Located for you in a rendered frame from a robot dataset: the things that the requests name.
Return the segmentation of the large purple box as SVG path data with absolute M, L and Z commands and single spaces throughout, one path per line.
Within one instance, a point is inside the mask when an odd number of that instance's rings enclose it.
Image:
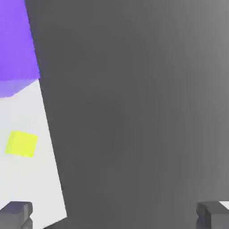
M 0 98 L 39 78 L 25 0 L 0 0 Z

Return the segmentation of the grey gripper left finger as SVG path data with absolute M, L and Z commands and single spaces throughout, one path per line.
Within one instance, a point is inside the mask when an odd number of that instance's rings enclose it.
M 11 201 L 0 210 L 0 229 L 33 229 L 33 204 Z

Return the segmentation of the small yellow cube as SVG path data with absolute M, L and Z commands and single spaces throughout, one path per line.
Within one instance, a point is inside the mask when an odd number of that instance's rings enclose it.
M 21 131 L 12 131 L 6 145 L 6 154 L 33 157 L 38 136 Z

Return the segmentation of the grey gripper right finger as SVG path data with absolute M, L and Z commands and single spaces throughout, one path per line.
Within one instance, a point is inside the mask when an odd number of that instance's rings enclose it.
M 196 229 L 229 229 L 229 209 L 219 201 L 198 202 Z

